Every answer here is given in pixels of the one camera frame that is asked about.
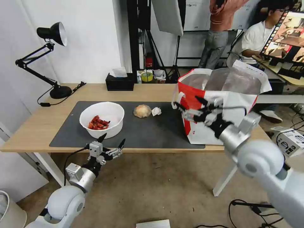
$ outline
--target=chair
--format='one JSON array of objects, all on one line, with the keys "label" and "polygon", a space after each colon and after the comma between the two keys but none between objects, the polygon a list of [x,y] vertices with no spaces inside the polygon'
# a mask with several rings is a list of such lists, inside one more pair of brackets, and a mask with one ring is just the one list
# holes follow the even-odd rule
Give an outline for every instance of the chair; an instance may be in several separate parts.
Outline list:
[{"label": "chair", "polygon": [[232,42],[230,51],[228,52],[229,55],[228,55],[228,58],[227,58],[227,60],[226,60],[226,65],[227,65],[227,67],[232,67],[233,64],[234,64],[234,62],[235,62],[236,60],[240,60],[240,61],[242,60],[242,57],[241,57],[238,53],[235,52],[234,47],[235,47],[236,43],[239,42],[239,41],[241,40],[241,38],[243,37],[243,35],[244,35],[244,32],[241,32],[241,33],[235,38],[235,40]]}]

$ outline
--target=bag handle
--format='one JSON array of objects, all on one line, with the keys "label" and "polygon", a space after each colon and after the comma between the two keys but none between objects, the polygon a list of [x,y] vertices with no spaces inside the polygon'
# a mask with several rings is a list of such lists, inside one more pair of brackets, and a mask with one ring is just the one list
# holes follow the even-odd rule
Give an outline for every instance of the bag handle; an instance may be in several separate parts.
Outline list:
[{"label": "bag handle", "polygon": [[[176,96],[176,92],[177,91],[178,91],[178,84],[176,84],[174,92],[173,92],[173,96],[172,96],[171,105],[172,105],[173,109],[177,109],[177,106],[174,104],[174,102],[175,102],[175,96]],[[186,98],[186,95],[183,92],[180,92],[178,94],[176,102],[180,103],[182,98]]]}]

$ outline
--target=lamp base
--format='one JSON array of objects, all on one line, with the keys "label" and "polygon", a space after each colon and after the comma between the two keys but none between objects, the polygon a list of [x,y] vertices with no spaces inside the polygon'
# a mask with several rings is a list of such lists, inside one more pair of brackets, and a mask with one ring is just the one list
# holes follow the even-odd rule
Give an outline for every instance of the lamp base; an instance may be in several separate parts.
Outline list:
[{"label": "lamp base", "polygon": [[68,97],[72,94],[72,89],[67,86],[55,87],[50,91],[50,96],[53,99],[61,99]]}]

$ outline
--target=red and white bag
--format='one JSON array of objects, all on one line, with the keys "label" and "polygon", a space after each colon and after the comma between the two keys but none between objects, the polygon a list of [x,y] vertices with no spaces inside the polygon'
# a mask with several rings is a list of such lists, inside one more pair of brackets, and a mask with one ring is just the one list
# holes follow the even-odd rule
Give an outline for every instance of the red and white bag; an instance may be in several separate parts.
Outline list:
[{"label": "red and white bag", "polygon": [[[218,91],[208,88],[219,88]],[[248,64],[236,61],[232,68],[218,70],[193,69],[178,79],[172,107],[176,109],[174,101],[181,103],[187,109],[200,109],[202,104],[195,98],[199,96],[209,100],[213,97],[222,97],[223,107],[244,106],[247,112],[251,110],[260,93],[271,90],[267,75]],[[224,109],[223,119],[232,121],[237,126],[244,118],[244,109]],[[215,144],[222,142],[215,138],[214,132],[203,123],[194,123],[183,119],[186,135],[191,144]]]}]

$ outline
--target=white bowl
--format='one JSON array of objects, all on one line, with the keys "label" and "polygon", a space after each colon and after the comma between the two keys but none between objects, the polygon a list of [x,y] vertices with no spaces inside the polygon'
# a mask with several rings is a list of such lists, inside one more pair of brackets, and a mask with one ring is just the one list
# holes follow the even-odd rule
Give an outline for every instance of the white bowl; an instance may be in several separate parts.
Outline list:
[{"label": "white bowl", "polygon": [[[105,121],[111,121],[109,127],[104,130],[92,130],[88,128],[89,122],[94,116]],[[100,102],[87,107],[79,117],[79,123],[94,137],[99,138],[107,133],[106,139],[117,135],[123,127],[124,109],[119,104],[113,102]]]}]

